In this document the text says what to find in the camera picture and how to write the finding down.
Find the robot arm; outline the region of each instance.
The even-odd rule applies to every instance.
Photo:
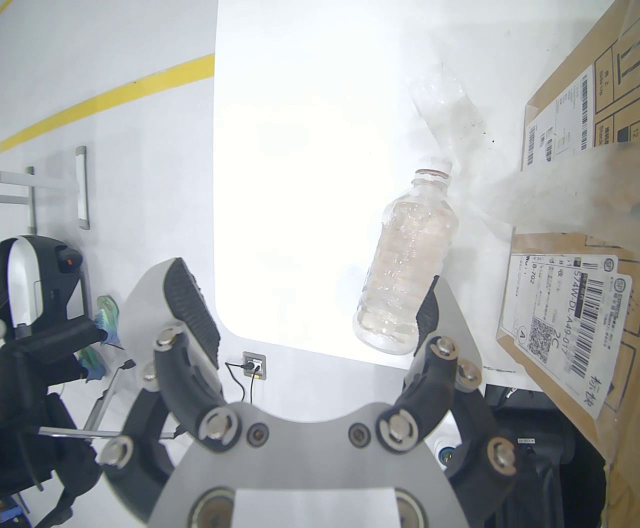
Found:
[[[515,482],[515,452],[477,389],[480,357],[445,281],[425,304],[425,332],[394,405],[290,422],[225,402],[220,337],[193,277],[182,259],[154,266],[121,312],[126,348],[153,348],[154,360],[122,434],[102,452],[114,492],[152,528],[237,528],[236,491],[247,488],[393,488],[403,528],[481,524]],[[423,439],[450,409],[462,444],[443,473]],[[196,440],[176,468],[159,443],[169,411]]]

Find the label sticker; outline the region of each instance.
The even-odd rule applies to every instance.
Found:
[[[609,391],[632,288],[617,268],[614,255],[512,255],[509,267],[502,327],[594,419]]]
[[[511,256],[509,265],[509,273],[507,275],[507,295],[504,299],[504,308],[502,310],[502,329],[511,337],[515,337],[518,330],[515,325],[516,305],[520,294],[520,279],[522,276],[522,268],[526,262],[523,257],[534,257],[538,262],[547,264],[557,264],[559,266],[573,267],[575,269],[583,269],[585,271],[600,270],[608,273],[618,270],[617,255],[577,255],[577,254],[561,254],[561,255],[519,255],[514,253]]]
[[[570,156],[593,146],[594,75],[590,65],[526,129],[522,167]]]

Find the sneaker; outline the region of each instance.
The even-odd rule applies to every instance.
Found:
[[[102,344],[117,344],[120,342],[118,337],[118,316],[120,311],[116,301],[110,295],[100,295],[97,300],[98,313],[93,320],[95,327],[104,330],[107,338]]]
[[[91,380],[101,380],[107,373],[107,369],[100,361],[99,355],[90,346],[78,352],[78,362],[87,370],[88,374],[84,379],[85,383]]]

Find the qr code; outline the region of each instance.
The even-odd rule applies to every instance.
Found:
[[[537,356],[545,365],[549,359],[549,349],[554,336],[554,327],[543,323],[537,317],[531,321],[531,334],[529,337],[529,352]]]

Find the bottle cap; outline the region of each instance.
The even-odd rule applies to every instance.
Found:
[[[419,160],[419,168],[416,170],[416,174],[423,173],[423,171],[437,171],[441,172],[443,175],[441,178],[445,180],[449,180],[451,176],[451,169],[453,168],[452,163],[444,158],[439,156],[424,156]]]

